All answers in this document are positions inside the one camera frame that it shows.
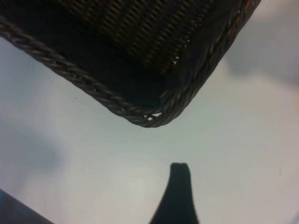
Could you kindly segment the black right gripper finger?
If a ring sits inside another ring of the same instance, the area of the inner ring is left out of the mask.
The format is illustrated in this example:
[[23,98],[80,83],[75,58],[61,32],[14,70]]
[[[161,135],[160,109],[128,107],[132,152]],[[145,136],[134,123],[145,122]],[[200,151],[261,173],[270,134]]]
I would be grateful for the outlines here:
[[186,163],[172,163],[165,192],[151,224],[199,224],[193,202],[191,172]]

